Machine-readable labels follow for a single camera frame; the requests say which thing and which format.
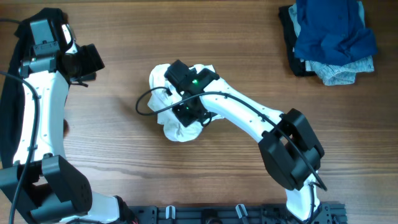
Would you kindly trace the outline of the white t-shirt with black print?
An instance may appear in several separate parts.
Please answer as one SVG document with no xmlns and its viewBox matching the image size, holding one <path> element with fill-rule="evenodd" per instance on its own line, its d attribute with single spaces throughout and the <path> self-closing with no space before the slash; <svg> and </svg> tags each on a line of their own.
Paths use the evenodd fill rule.
<svg viewBox="0 0 398 224">
<path fill-rule="evenodd" d="M 148 107 L 157 114 L 157 122 L 164 126 L 165 136 L 169 140 L 187 142 L 200 135 L 204 127 L 198 121 L 185 128 L 172 108 L 197 98 L 196 95 L 204 93 L 208 84 L 219 79 L 212 65 L 188 67 L 179 60 L 173 64 L 157 65 L 151 71 L 149 85 L 152 96 Z M 211 113 L 212 121 L 222 118 L 217 113 Z"/>
</svg>

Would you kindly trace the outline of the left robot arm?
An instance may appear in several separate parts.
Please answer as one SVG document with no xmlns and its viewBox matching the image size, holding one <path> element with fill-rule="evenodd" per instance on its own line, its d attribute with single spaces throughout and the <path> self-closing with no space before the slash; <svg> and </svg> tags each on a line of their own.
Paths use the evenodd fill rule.
<svg viewBox="0 0 398 224">
<path fill-rule="evenodd" d="M 84 85 L 104 68 L 96 47 L 77 45 L 70 26 L 55 19 L 27 26 L 34 44 L 16 76 L 25 95 L 21 139 L 13 165 L 1 171 L 9 222 L 19 213 L 27 223 L 137 223 L 120 197 L 93 192 L 65 156 L 65 102 L 71 85 Z"/>
</svg>

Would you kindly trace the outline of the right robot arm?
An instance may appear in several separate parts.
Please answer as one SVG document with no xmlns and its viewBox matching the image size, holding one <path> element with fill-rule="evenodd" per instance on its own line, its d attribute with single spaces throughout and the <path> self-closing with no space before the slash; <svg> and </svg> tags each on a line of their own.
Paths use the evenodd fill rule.
<svg viewBox="0 0 398 224">
<path fill-rule="evenodd" d="M 315 187 L 326 190 L 318 175 L 325 152 L 306 117 L 270 109 L 244 96 L 210 69 L 197 71 L 180 60 L 164 78 L 181 96 L 172 111 L 187 127 L 220 115 L 255 140 L 268 174 L 287 195 L 287 210 L 296 220 L 311 223 L 320 205 Z"/>
</svg>

